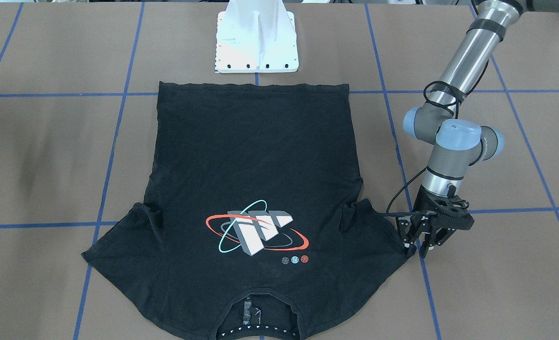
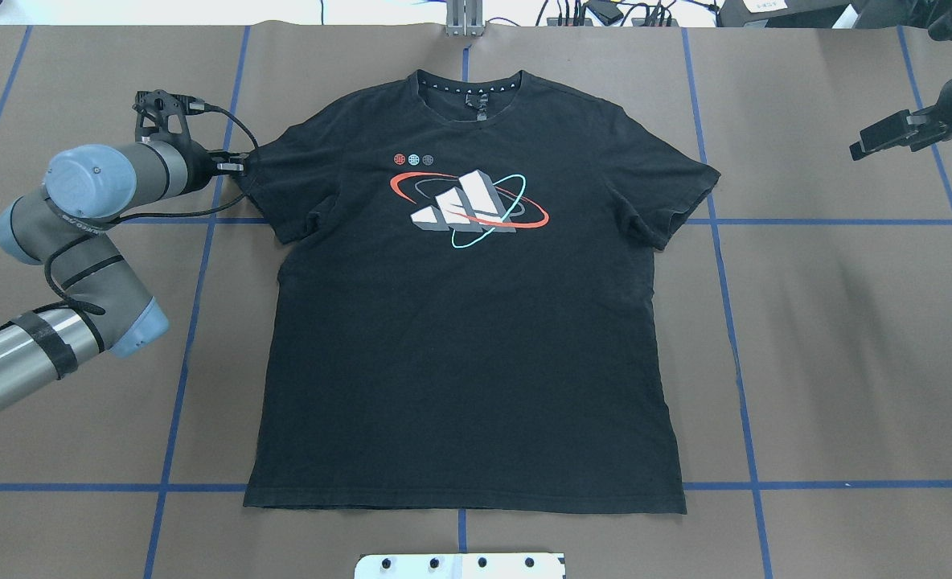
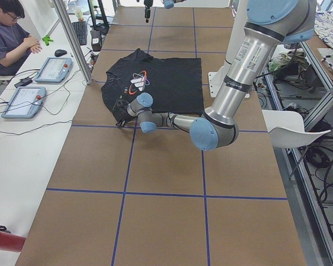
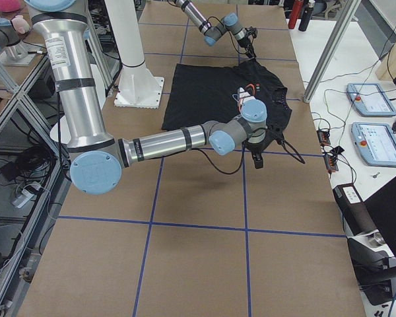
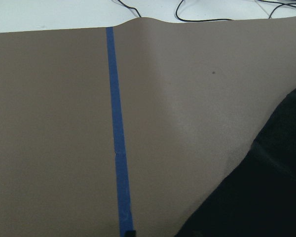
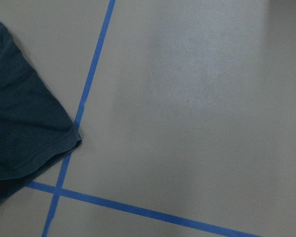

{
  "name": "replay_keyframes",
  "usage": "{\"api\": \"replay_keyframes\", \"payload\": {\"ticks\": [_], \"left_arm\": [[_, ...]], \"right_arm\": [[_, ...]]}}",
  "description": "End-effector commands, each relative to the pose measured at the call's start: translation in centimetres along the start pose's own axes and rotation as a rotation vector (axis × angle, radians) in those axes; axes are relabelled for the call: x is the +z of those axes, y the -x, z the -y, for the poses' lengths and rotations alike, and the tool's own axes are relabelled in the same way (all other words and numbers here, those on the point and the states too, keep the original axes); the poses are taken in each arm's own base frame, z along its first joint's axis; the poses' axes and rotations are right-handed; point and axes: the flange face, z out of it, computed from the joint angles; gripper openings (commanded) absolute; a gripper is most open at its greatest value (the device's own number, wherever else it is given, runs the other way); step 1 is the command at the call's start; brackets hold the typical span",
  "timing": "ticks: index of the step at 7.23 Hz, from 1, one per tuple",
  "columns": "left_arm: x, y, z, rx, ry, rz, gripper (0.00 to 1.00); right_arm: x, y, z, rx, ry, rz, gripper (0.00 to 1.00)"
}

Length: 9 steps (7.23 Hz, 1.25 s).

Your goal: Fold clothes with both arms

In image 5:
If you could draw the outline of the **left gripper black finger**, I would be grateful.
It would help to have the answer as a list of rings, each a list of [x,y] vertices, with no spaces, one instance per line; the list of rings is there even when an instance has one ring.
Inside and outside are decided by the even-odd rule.
[[[128,230],[125,232],[124,237],[136,237],[136,231],[135,230]]]

